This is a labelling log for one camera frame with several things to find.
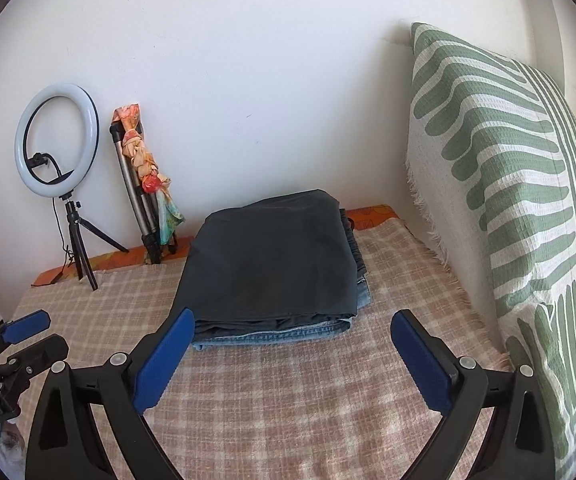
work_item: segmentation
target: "metal screw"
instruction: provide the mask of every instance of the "metal screw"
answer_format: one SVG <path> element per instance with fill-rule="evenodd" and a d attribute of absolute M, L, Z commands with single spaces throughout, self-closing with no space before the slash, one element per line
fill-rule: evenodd
<path fill-rule="evenodd" d="M 63 370 L 66 368 L 66 364 L 63 361 L 55 361 L 53 362 L 52 366 L 50 367 L 50 370 L 52 371 L 53 374 L 58 374 L 59 372 L 63 372 Z"/>
<path fill-rule="evenodd" d="M 474 368 L 476 366 L 476 361 L 474 359 L 472 359 L 472 357 L 469 356 L 463 356 L 461 359 L 458 360 L 458 363 L 463 366 L 464 368 L 467 368 L 468 370 L 471 370 L 472 368 Z"/>
<path fill-rule="evenodd" d="M 123 352 L 117 352 L 110 357 L 110 364 L 113 366 L 120 366 L 128 360 L 128 356 Z"/>
<path fill-rule="evenodd" d="M 532 377 L 534 375 L 534 370 L 528 365 L 521 365 L 519 367 L 519 372 L 521 375 L 525 375 L 526 377 Z"/>

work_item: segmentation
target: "folded clothes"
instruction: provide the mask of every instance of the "folded clothes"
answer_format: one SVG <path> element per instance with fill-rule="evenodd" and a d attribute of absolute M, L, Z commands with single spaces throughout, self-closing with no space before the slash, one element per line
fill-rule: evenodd
<path fill-rule="evenodd" d="M 367 306 L 372 301 L 370 289 L 366 280 L 366 266 L 361 256 L 361 251 L 354 238 L 354 225 L 346 216 L 345 209 L 339 210 L 341 223 L 345 230 L 346 240 L 353 253 L 354 262 L 357 266 L 357 309 Z M 307 341 L 312 339 L 323 339 L 332 337 L 349 330 L 353 325 L 353 318 L 338 319 L 334 321 L 323 321 L 321 323 L 298 326 L 285 330 L 266 330 L 263 332 L 251 332 L 236 336 L 219 336 L 210 339 L 202 339 L 194 342 L 193 347 L 202 350 L 207 346 L 231 346 L 231 345 L 267 345 L 274 343 L 289 343 Z"/>
<path fill-rule="evenodd" d="M 365 276 L 357 282 L 357 309 L 368 306 L 372 302 L 370 289 Z M 353 318 L 338 319 L 336 321 L 324 321 L 314 325 L 298 326 L 287 330 L 251 332 L 244 335 L 221 336 L 211 339 L 203 339 L 193 342 L 196 350 L 202 350 L 207 346 L 232 346 L 232 345 L 268 345 L 274 343 L 296 343 L 312 339 L 324 339 L 338 335 L 349 330 L 353 325 Z"/>
<path fill-rule="evenodd" d="M 357 263 L 343 216 L 321 190 L 210 215 L 191 244 L 173 303 L 193 311 L 194 341 L 354 317 Z"/>

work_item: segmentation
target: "ring light stand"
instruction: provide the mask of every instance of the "ring light stand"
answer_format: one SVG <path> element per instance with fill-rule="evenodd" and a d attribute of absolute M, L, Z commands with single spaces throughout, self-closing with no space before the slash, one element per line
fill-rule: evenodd
<path fill-rule="evenodd" d="M 86 140 L 84 149 L 79 163 L 75 169 L 62 174 L 59 166 L 55 162 L 52 155 L 49 153 L 35 153 L 33 156 L 28 157 L 26 151 L 26 143 L 28 141 L 28 131 L 34 116 L 39 109 L 45 105 L 49 100 L 55 97 L 67 97 L 73 101 L 84 120 L 84 127 L 86 131 Z M 17 164 L 17 171 L 21 176 L 21 180 L 28 188 L 40 196 L 47 198 L 59 197 L 65 202 L 66 217 L 68 219 L 68 232 L 70 234 L 70 244 L 72 253 L 77 267 L 77 275 L 79 280 L 83 278 L 83 274 L 88 277 L 92 290 L 97 290 L 97 280 L 93 274 L 86 248 L 84 246 L 83 238 L 81 237 L 81 230 L 79 226 L 84 226 L 92 234 L 101 238 L 116 249 L 127 253 L 128 250 L 121 244 L 114 241 L 110 236 L 106 235 L 100 229 L 92 225 L 85 218 L 81 218 L 77 211 L 81 207 L 81 203 L 72 201 L 72 191 L 75 186 L 79 184 L 88 173 L 92 166 L 92 162 L 97 153 L 97 145 L 99 142 L 99 120 L 97 116 L 97 109 L 90 96 L 82 88 L 70 83 L 56 83 L 41 90 L 28 104 L 24 113 L 21 115 L 17 133 L 15 135 L 15 162 Z M 46 182 L 40 179 L 33 172 L 33 168 L 42 165 L 47 165 L 52 162 L 57 172 L 57 178 Z"/>

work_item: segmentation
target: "tripod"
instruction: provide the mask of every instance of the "tripod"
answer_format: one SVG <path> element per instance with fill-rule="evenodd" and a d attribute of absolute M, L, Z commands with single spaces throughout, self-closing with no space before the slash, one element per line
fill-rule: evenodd
<path fill-rule="evenodd" d="M 72 254 L 75 258 L 75 266 L 77 267 L 77 275 L 79 280 L 83 278 L 83 274 L 85 273 L 88 277 L 88 281 L 90 282 L 92 290 L 97 290 L 99 286 L 97 285 L 97 280 L 95 279 L 95 275 L 92 272 L 92 267 L 90 267 L 90 261 L 88 260 L 88 255 L 86 254 L 86 248 L 84 246 L 84 240 L 81 237 L 79 226 L 84 226 L 92 234 L 101 238 L 101 240 L 110 244 L 112 247 L 119 249 L 122 253 L 127 253 L 129 251 L 123 245 L 115 242 L 110 236 L 101 231 L 101 229 L 95 227 L 88 220 L 79 216 L 77 209 L 81 207 L 81 204 L 79 202 L 72 201 L 71 191 L 65 195 L 60 196 L 60 198 L 63 200 L 63 202 L 65 202 L 66 206 L 68 232 L 70 232 Z"/>

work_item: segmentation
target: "bed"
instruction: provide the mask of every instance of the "bed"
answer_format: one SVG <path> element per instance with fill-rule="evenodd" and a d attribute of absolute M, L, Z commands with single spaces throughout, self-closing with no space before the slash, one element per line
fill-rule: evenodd
<path fill-rule="evenodd" d="M 351 330 L 318 342 L 189 349 L 159 404 L 146 411 L 184 478 L 399 478 L 440 419 L 391 343 L 389 322 L 400 308 L 411 309 L 456 355 L 510 369 L 450 269 L 403 221 L 387 206 L 350 216 L 372 295 Z M 97 270 L 96 292 L 77 280 L 35 286 L 15 318 L 46 310 L 48 332 L 66 338 L 72 367 L 102 364 L 165 319 L 184 262 Z M 44 379 L 20 398 L 26 439 Z M 484 410 L 452 478 L 467 475 L 489 417 Z M 95 418 L 116 475 L 132 478 L 103 410 Z"/>

